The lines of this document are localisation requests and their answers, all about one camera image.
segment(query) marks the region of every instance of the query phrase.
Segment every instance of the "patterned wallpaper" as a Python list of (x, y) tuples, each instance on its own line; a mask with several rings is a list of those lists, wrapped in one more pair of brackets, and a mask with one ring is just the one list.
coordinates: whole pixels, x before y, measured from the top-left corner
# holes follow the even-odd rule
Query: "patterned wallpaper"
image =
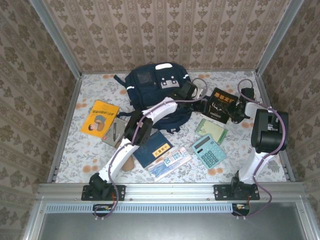
[(289, 0), (44, 0), (83, 72), (254, 69)]
[(262, 75), (271, 103), (289, 113), (287, 153), (320, 219), (320, 1), (305, 0)]
[(0, 239), (47, 181), (75, 79), (28, 0), (0, 0)]

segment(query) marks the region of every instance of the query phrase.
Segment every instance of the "backpack handle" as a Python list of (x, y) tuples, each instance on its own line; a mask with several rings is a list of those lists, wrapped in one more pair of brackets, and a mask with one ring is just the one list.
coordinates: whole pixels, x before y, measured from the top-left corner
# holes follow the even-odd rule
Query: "backpack handle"
[(117, 75), (114, 75), (113, 78), (114, 78), (119, 84), (121, 84), (122, 86), (125, 87), (126, 82), (122, 81), (122, 80), (120, 79), (120, 77), (118, 77)]

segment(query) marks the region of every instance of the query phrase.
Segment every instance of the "floor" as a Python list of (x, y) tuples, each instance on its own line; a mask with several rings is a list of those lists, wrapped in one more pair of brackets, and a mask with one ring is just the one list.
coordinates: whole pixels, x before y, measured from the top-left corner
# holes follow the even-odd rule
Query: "floor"
[[(261, 101), (261, 96), (252, 71), (243, 72), (189, 72), (190, 78), (203, 78), (208, 83), (208, 95), (215, 87), (231, 94), (237, 93), (237, 84), (240, 80), (248, 78), (254, 82), (255, 98)], [(80, 131), (94, 102), (101, 100), (120, 106), (120, 111), (131, 112), (129, 97), (126, 89), (113, 79), (113, 74), (87, 74), (82, 75), (82, 86), (77, 99), (77, 104), (72, 117), (65, 149), (61, 159), (57, 183), (87, 183), (90, 177), (103, 168), (115, 152), (115, 148), (103, 143), (100, 138)], [(126, 74), (118, 74), (125, 79)], [(195, 82), (200, 88), (204, 84)], [(215, 183), (229, 182), (237, 170), (246, 162), (251, 152), (250, 137), (253, 119), (245, 119), (240, 124), (230, 120), (224, 126), (228, 133), (220, 145), (227, 157), (217, 167), (208, 170), (194, 154), (191, 146), (200, 136), (195, 133), (202, 120), (199, 113), (192, 113), (190, 120), (181, 127), (181, 131), (169, 134), (162, 131), (164, 136), (174, 146), (185, 147), (192, 155), (192, 160), (178, 168), (168, 176), (162, 178), (160, 183)], [(115, 179), (116, 183), (153, 183), (148, 171), (144, 170), (137, 160), (132, 171), (120, 171)], [(260, 182), (285, 182), (286, 177), (278, 156), (272, 158), (264, 167)]]

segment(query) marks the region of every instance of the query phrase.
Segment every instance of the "yellow book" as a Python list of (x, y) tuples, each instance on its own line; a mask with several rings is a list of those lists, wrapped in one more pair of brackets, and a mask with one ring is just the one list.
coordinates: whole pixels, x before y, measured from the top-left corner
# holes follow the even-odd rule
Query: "yellow book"
[(102, 138), (115, 120), (119, 107), (103, 101), (95, 101), (81, 128), (81, 132)]

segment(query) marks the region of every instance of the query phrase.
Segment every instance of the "navy notebook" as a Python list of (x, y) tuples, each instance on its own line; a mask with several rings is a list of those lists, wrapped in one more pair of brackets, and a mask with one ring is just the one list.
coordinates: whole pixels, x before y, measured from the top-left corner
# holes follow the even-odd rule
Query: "navy notebook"
[(139, 161), (143, 168), (149, 166), (158, 157), (166, 153), (172, 148), (172, 144), (160, 132), (156, 131), (152, 134), (149, 140), (141, 147), (139, 147), (133, 155)]

